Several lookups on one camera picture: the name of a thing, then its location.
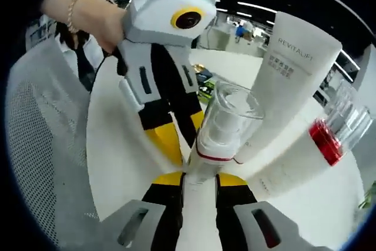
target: desk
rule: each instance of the desk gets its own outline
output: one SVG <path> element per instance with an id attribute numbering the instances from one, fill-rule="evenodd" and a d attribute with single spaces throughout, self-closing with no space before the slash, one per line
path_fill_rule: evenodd
<path id="1" fill-rule="evenodd" d="M 190 61 L 192 64 L 202 63 L 230 81 L 250 88 L 262 58 L 226 51 L 192 49 Z M 86 146 L 89 179 L 101 220 L 127 201 L 141 199 L 157 175 L 177 170 L 143 136 L 137 114 L 123 101 L 118 88 L 119 81 L 116 59 L 107 58 L 97 75 L 88 112 Z M 320 115 L 323 115 L 323 109 L 310 98 L 284 132 L 260 152 L 257 158 L 243 165 L 232 163 L 225 171 L 244 179 L 249 178 L 283 152 Z M 182 140 L 181 146 L 187 157 L 189 147 Z M 351 233 L 353 214 L 363 194 L 360 173 L 350 152 L 325 174 L 279 198 L 270 199 L 269 202 L 299 225 L 301 235 L 307 241 L 317 246 L 338 249 Z M 195 222 L 192 219 L 196 217 L 197 226 L 192 230 L 199 229 L 200 232 L 196 232 L 194 236 L 196 242 L 203 244 L 200 249 L 180 244 L 177 250 L 218 251 L 217 233 L 208 232 L 210 236 L 207 236 L 208 226 L 200 226 L 205 222 L 203 216 L 206 214 L 202 212 L 204 209 L 198 210 L 194 201 L 188 209 L 186 201 L 189 199 L 184 200 L 184 207 L 191 214 L 184 215 L 183 211 L 183 217 L 187 219 L 185 223 L 189 222 L 188 219 Z M 211 214 L 211 219 L 207 221 L 211 225 L 213 216 L 215 215 Z"/>
<path id="2" fill-rule="evenodd" d="M 329 102 L 330 100 L 330 97 L 329 95 L 324 91 L 322 90 L 320 87 L 317 89 L 317 91 L 326 99 L 327 102 Z"/>
<path id="3" fill-rule="evenodd" d="M 256 42 L 255 40 L 249 41 L 244 38 L 240 38 L 237 42 L 235 34 L 231 34 L 229 42 L 226 46 L 226 51 L 231 53 L 242 53 L 262 58 L 265 55 L 265 50 L 260 49 L 260 45 L 260 42 Z"/>

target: yellow robot eye ring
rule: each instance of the yellow robot eye ring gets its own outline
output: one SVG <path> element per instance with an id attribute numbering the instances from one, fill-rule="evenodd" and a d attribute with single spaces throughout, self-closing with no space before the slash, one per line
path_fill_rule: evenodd
<path id="1" fill-rule="evenodd" d="M 196 26 L 204 16 L 203 11 L 197 7 L 183 8 L 172 16 L 171 25 L 176 29 L 190 29 Z"/>

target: clear container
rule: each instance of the clear container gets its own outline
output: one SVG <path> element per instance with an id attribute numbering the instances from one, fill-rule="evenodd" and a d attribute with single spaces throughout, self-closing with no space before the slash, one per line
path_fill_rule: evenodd
<path id="1" fill-rule="evenodd" d="M 340 145 L 342 156 L 359 142 L 373 122 L 366 106 L 360 105 L 355 97 L 348 99 L 346 95 L 338 99 L 337 107 L 324 120 L 328 131 Z"/>
<path id="2" fill-rule="evenodd" d="M 190 154 L 188 173 L 214 177 L 221 166 L 259 128 L 264 111 L 249 89 L 217 82 L 205 111 L 195 145 Z"/>
<path id="3" fill-rule="evenodd" d="M 348 81 L 342 79 L 335 96 L 329 100 L 324 108 L 325 114 L 330 115 L 333 109 L 341 107 L 341 104 L 347 101 L 353 101 L 355 97 L 357 97 L 356 89 Z"/>

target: person in blue shirt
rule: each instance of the person in blue shirt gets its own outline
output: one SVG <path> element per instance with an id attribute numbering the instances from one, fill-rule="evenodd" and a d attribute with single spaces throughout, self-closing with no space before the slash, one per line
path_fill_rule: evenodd
<path id="1" fill-rule="evenodd" d="M 235 42 L 238 43 L 240 38 L 243 37 L 245 32 L 246 32 L 246 29 L 243 27 L 243 25 L 239 24 L 239 26 L 236 28 L 236 31 L 235 31 Z"/>

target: person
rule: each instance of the person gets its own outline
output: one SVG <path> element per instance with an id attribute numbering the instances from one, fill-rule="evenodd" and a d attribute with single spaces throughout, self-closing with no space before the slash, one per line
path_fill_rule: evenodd
<path id="1" fill-rule="evenodd" d="M 98 44 L 111 53 L 123 39 L 122 18 L 125 10 L 107 0 L 77 0 L 72 7 L 69 23 L 69 7 L 73 0 L 43 0 L 41 12 L 52 19 L 93 35 Z"/>
<path id="2" fill-rule="evenodd" d="M 266 35 L 266 34 L 265 34 L 265 42 L 264 42 L 264 46 L 268 46 L 268 45 L 269 45 L 269 41 L 270 41 L 270 35 Z"/>
<path id="3" fill-rule="evenodd" d="M 243 25 L 239 22 L 239 26 L 236 28 L 235 31 L 235 42 L 239 43 L 240 38 L 244 36 L 244 33 L 246 32 L 246 29 L 243 27 Z"/>
<path id="4" fill-rule="evenodd" d="M 73 73 L 86 90 L 91 91 L 95 70 L 104 59 L 105 51 L 102 51 L 95 38 L 87 32 L 71 33 L 68 27 L 60 22 L 56 24 L 55 38 Z"/>

